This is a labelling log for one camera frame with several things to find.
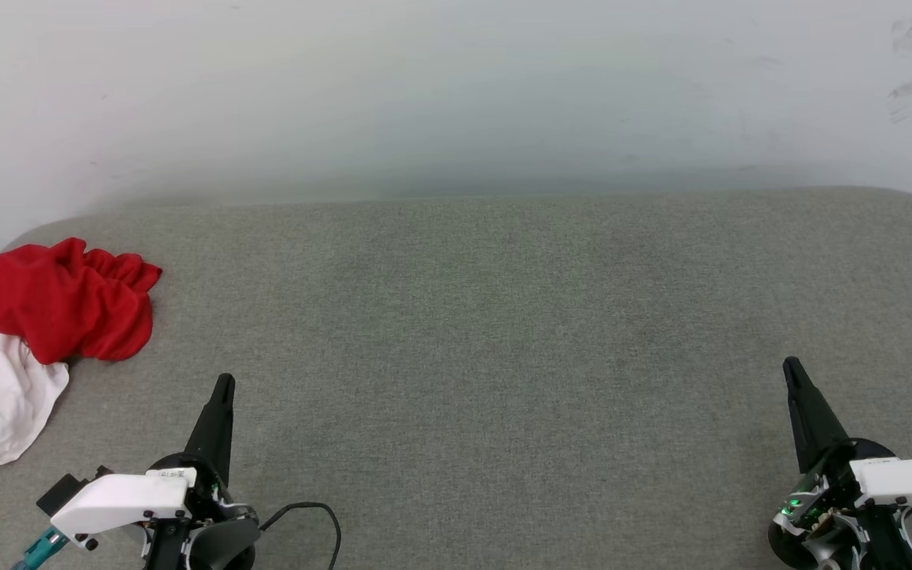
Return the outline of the red and white basketball jersey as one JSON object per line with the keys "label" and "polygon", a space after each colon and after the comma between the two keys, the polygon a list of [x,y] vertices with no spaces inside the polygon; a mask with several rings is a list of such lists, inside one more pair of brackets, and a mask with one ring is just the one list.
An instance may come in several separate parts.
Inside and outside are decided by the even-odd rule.
{"label": "red and white basketball jersey", "polygon": [[48,424],[70,381],[69,361],[130,359],[153,329],[150,290],[162,270],[136,253],[83,239],[0,253],[0,466]]}

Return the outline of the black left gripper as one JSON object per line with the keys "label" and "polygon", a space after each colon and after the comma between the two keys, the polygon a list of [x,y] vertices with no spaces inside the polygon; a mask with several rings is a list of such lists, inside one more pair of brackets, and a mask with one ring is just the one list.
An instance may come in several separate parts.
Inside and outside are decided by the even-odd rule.
{"label": "black left gripper", "polygon": [[234,501],[230,484],[235,378],[221,373],[184,452],[151,469],[195,468],[198,482],[188,492],[191,513],[144,524],[142,570],[253,570],[260,538],[256,509]]}

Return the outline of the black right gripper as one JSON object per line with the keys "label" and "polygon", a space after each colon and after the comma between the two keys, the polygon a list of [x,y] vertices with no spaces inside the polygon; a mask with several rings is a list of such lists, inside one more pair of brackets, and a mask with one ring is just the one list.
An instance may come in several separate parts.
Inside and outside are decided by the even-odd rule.
{"label": "black right gripper", "polygon": [[912,570],[907,499],[882,503],[859,480],[900,458],[850,438],[799,358],[786,357],[782,369],[801,478],[769,524],[773,554],[792,570]]}

